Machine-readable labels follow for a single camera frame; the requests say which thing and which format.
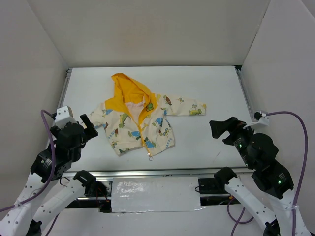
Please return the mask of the cream dinosaur print hooded jacket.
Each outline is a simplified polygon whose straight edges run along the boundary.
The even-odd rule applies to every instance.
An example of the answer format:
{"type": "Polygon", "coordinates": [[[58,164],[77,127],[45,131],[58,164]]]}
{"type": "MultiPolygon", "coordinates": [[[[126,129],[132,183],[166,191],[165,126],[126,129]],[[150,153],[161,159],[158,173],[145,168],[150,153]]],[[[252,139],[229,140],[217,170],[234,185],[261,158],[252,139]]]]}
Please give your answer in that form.
{"type": "Polygon", "coordinates": [[[206,104],[196,99],[155,94],[124,73],[112,75],[114,96],[89,114],[102,127],[117,155],[145,147],[149,157],[175,145],[167,116],[204,116],[206,104]]]}

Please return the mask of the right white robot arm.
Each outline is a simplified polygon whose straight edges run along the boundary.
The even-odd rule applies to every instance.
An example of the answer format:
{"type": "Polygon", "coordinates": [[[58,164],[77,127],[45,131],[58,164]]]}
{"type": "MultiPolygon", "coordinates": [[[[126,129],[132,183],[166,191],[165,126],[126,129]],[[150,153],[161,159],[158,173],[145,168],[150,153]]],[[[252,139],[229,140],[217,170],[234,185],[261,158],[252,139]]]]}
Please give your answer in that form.
{"type": "Polygon", "coordinates": [[[224,132],[226,145],[236,147],[246,167],[253,171],[252,179],[266,194],[272,209],[256,198],[240,181],[236,173],[224,167],[214,174],[214,187],[228,192],[252,215],[265,236],[310,236],[296,204],[297,188],[292,177],[277,160],[279,152],[266,134],[256,133],[250,124],[231,117],[225,121],[209,122],[213,138],[224,132]]]}

